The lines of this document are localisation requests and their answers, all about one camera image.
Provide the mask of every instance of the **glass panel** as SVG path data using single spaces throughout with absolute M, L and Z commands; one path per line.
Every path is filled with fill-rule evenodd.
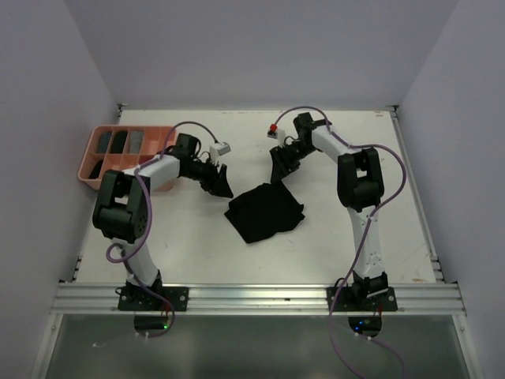
M 335 333 L 350 364 L 370 378 L 401 377 L 396 358 Z M 383 317 L 379 337 L 402 353 L 409 377 L 467 378 L 451 317 Z M 135 337 L 133 316 L 65 316 L 48 378 L 352 378 L 333 352 L 326 317 L 180 316 L 165 336 Z

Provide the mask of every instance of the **pink tray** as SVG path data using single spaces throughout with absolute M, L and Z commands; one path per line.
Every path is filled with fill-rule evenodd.
M 147 162 L 150 160 L 157 152 L 163 149 L 163 142 L 165 141 L 166 135 L 172 129 L 171 126 L 123 126 L 123 125 L 102 125 L 97 126 L 89 138 L 88 147 L 86 148 L 86 153 L 80 163 L 79 174 L 77 177 L 82 182 L 86 183 L 88 186 L 94 190 L 100 188 L 100 183 L 102 182 L 103 173 L 107 170 L 125 170 L 126 168 L 135 167 L 139 163 Z M 128 131 L 128 137 L 126 138 L 125 147 L 123 148 L 122 154 L 111 154 L 110 146 L 114 140 L 114 135 L 120 131 Z M 129 154 L 129 137 L 130 132 L 134 130 L 141 130 L 144 132 L 144 138 L 142 139 L 142 145 L 140 146 L 140 153 Z M 105 132 L 112 132 L 112 136 L 109 140 L 109 145 L 107 147 L 107 152 L 100 154 L 96 152 L 100 136 Z M 166 144 L 170 146 L 174 144 L 177 133 L 173 133 L 170 136 L 170 140 Z M 89 179 L 95 165 L 103 160 L 102 169 L 97 179 Z M 160 186 L 155 189 L 156 191 L 168 191 L 174 186 L 174 181 L 167 183 L 166 185 Z

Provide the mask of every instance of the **black cloth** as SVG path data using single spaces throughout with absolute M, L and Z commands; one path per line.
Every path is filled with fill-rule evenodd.
M 224 216 L 246 243 L 263 241 L 275 233 L 292 231 L 305 216 L 291 192 L 278 181 L 264 183 L 235 197 Z

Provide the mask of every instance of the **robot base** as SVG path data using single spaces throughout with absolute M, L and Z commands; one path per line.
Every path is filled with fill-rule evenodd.
M 161 275 L 158 272 L 155 282 L 149 289 L 166 298 L 174 307 L 174 311 L 186 311 L 189 288 L 179 286 L 164 287 Z M 124 287 L 117 288 L 116 294 L 119 295 L 118 310 L 141 312 L 161 310 L 163 307 L 161 300 L 150 296 L 141 287 L 134 286 L 129 282 L 126 282 Z
M 331 308 L 337 288 L 328 287 L 326 289 L 328 309 Z M 387 292 L 369 298 L 357 298 L 352 287 L 343 287 L 333 312 L 375 312 L 380 307 L 383 312 L 395 312 L 398 310 L 393 287 L 389 287 Z

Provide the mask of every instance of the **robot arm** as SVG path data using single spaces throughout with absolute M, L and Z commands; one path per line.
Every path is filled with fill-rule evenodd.
M 330 135 L 324 120 L 313 121 L 310 113 L 298 115 L 294 126 L 298 138 L 291 144 L 285 144 L 286 134 L 277 126 L 271 126 L 268 131 L 269 137 L 279 141 L 279 146 L 270 151 L 273 163 L 271 182 L 296 171 L 300 167 L 300 159 L 316 150 L 328 155 L 338 165 L 337 192 L 342 205 L 348 209 L 357 249 L 365 233 L 367 219 L 384 194 L 377 151 L 374 148 L 361 151 L 348 149 Z M 358 175 L 358 171 L 365 172 L 365 175 Z M 387 274 L 380 253 L 377 215 L 373 219 L 353 271 L 353 293 L 359 302 L 388 291 Z
M 213 144 L 209 158 L 202 162 L 196 156 L 199 143 L 197 138 L 181 133 L 175 145 L 170 146 L 163 157 L 157 155 L 140 166 L 139 174 L 148 192 L 152 193 L 178 177 L 185 177 L 200 182 L 202 189 L 211 195 L 233 197 L 226 179 L 226 165 L 219 167 L 217 162 L 219 156 L 230 151 L 230 146 L 226 143 Z M 105 172 L 92 217 L 93 226 L 100 229 L 104 237 L 122 246 L 123 257 L 128 257 L 137 248 L 148 224 L 148 203 L 134 176 L 138 168 Z M 128 197 L 126 202 L 118 201 L 123 197 Z M 127 283 L 124 291 L 136 291 L 132 287 L 139 286 L 133 273 L 146 287 L 156 293 L 161 291 L 161 275 L 151 259 L 147 243 L 125 262 L 125 267 Z

